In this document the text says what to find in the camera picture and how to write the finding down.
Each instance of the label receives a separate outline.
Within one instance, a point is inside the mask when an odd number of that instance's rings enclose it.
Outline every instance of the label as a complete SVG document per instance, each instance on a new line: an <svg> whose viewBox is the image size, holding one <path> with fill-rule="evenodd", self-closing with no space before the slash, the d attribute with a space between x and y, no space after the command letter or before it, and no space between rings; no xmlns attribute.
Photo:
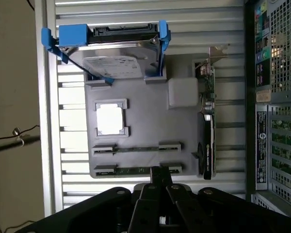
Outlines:
<svg viewBox="0 0 291 233"><path fill-rule="evenodd" d="M257 103L270 102L271 96L272 96L272 92L270 89L257 91Z"/></svg>
<svg viewBox="0 0 291 233"><path fill-rule="evenodd" d="M267 1L255 8L256 87L270 84L270 21Z"/></svg>
<svg viewBox="0 0 291 233"><path fill-rule="evenodd" d="M267 182L267 112L257 112L256 182Z"/></svg>
<svg viewBox="0 0 291 233"><path fill-rule="evenodd" d="M143 78L137 59L129 56L89 57L83 61L90 71L104 78Z"/></svg>
<svg viewBox="0 0 291 233"><path fill-rule="evenodd" d="M212 120L211 121L205 121L205 145L206 145L206 150L205 150L205 157L206 157L206 167L205 167L205 172L204 172L204 179L205 180L211 180L212 175L213 175L213 132L212 128Z"/></svg>

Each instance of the circuit board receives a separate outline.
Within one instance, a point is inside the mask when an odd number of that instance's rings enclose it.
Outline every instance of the circuit board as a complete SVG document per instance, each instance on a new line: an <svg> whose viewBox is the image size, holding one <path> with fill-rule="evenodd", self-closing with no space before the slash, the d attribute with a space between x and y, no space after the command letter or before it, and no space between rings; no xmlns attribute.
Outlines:
<svg viewBox="0 0 291 233"><path fill-rule="evenodd" d="M287 120L272 120L272 128L278 130L291 131L291 121Z"/></svg>
<svg viewBox="0 0 291 233"><path fill-rule="evenodd" d="M279 142L279 143L291 146L291 136L288 136L288 135L280 135L277 133L272 133L272 140L274 142Z"/></svg>
<svg viewBox="0 0 291 233"><path fill-rule="evenodd" d="M179 173L177 169L170 169L171 174ZM106 176L106 175L116 175L116 176L125 176L125 175L148 175L150 174L150 167L121 167L116 168L114 172L97 172L97 176Z"/></svg>
<svg viewBox="0 0 291 233"><path fill-rule="evenodd" d="M215 75L214 75L214 67L211 64L205 64L201 68L201 75L200 78L203 80L205 85L205 90L202 93L204 109L202 113L205 115L211 115L211 121L206 121L206 126L208 125L209 128L205 131L205 138L209 139L209 141L205 141L206 150L207 148L211 147L212 156L208 158L208 153L206 152L206 157L204 158L205 161L210 161L212 164L212 169L207 168L205 169L204 179L210 179L212 176L215 176L216 173L216 146L215 146L215 132L216 132L216 117L215 117Z"/></svg>
<svg viewBox="0 0 291 233"><path fill-rule="evenodd" d="M291 175L291 166L288 164L272 159L272 166Z"/></svg>
<svg viewBox="0 0 291 233"><path fill-rule="evenodd" d="M291 160L291 151L272 146L272 154Z"/></svg>

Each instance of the metal case panel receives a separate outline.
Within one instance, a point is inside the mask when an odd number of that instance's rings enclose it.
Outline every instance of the metal case panel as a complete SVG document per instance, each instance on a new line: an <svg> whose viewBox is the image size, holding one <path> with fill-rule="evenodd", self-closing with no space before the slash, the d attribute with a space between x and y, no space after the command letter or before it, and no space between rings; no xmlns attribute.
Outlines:
<svg viewBox="0 0 291 233"><path fill-rule="evenodd" d="M228 88L228 92L219 92L217 109L221 125L220 135L230 139L218 139L217 174L211 181L196 176L175 176L179 183L188 184L194 192L212 186L243 197L245 193L244 158L244 35L243 0L133 0L133 1L79 1L79 0L36 0L37 34L41 22L52 31L65 24L87 23L91 27L103 25L141 25L166 19L172 31L172 40L167 55L192 54L190 59L205 58L209 46L227 46L228 58L215 67L217 84ZM114 186L132 189L148 177L93 179L89 175L88 146L85 115L85 94L82 71L74 65L62 65L53 55L49 61L41 61L44 69L39 71L39 80L49 81L51 98L40 90L40 99L48 98L46 103L51 114L41 114L41 136L53 142L51 151L44 152L45 204L46 215L58 212L96 193ZM174 64L171 72L175 75L192 70L190 65L179 69L186 62Z"/></svg>
<svg viewBox="0 0 291 233"><path fill-rule="evenodd" d="M263 188L291 207L291 0L255 3L256 111L268 118L269 179Z"/></svg>

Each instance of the green circuit board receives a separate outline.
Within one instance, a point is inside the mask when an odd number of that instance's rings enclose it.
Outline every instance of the green circuit board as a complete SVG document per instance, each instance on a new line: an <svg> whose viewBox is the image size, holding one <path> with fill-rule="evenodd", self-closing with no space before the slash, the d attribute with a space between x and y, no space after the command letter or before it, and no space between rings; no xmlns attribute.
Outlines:
<svg viewBox="0 0 291 233"><path fill-rule="evenodd" d="M291 160L291 151L272 146L272 154Z"/></svg>
<svg viewBox="0 0 291 233"><path fill-rule="evenodd" d="M291 166L288 164L272 159L272 166L291 175Z"/></svg>
<svg viewBox="0 0 291 233"><path fill-rule="evenodd" d="M272 141L291 146L291 136L272 133Z"/></svg>
<svg viewBox="0 0 291 233"><path fill-rule="evenodd" d="M278 130L291 131L291 121L287 120L272 120L272 128Z"/></svg>
<svg viewBox="0 0 291 233"><path fill-rule="evenodd" d="M208 74L203 74L200 77L205 82L205 93L207 95L211 95L215 93L215 77L214 77L214 67L213 65L207 66L208 67Z"/></svg>

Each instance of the sticker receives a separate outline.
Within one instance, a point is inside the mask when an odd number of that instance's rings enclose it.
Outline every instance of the sticker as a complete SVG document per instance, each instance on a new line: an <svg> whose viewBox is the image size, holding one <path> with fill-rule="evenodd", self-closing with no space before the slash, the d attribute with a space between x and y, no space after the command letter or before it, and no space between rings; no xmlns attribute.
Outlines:
<svg viewBox="0 0 291 233"><path fill-rule="evenodd" d="M265 12L262 16L262 36L270 33L270 18L267 16Z"/></svg>
<svg viewBox="0 0 291 233"><path fill-rule="evenodd" d="M267 181L267 112L257 112L256 181Z"/></svg>
<svg viewBox="0 0 291 233"><path fill-rule="evenodd" d="M128 56L89 57L83 61L94 75L113 79L143 78L137 59Z"/></svg>
<svg viewBox="0 0 291 233"><path fill-rule="evenodd" d="M256 87L270 84L270 59L256 64Z"/></svg>
<svg viewBox="0 0 291 233"><path fill-rule="evenodd" d="M263 62L265 60L270 59L271 57L271 50L269 47L265 47L263 48L263 50L261 52L258 52L256 54L256 63L260 63Z"/></svg>
<svg viewBox="0 0 291 233"><path fill-rule="evenodd" d="M213 141L213 123L211 121L205 121L205 144L206 144L206 151L204 152L204 156L206 158L206 167L204 172L204 179L210 180L211 177L214 175L213 168L215 167L215 154L214 154L214 141Z"/></svg>
<svg viewBox="0 0 291 233"><path fill-rule="evenodd" d="M261 4L261 13L263 14L267 10L267 1Z"/></svg>
<svg viewBox="0 0 291 233"><path fill-rule="evenodd" d="M270 102L271 96L272 96L272 92L270 89L257 91L257 103Z"/></svg>
<svg viewBox="0 0 291 233"><path fill-rule="evenodd" d="M256 10L256 16L260 16L261 15L261 7L259 7L257 10Z"/></svg>

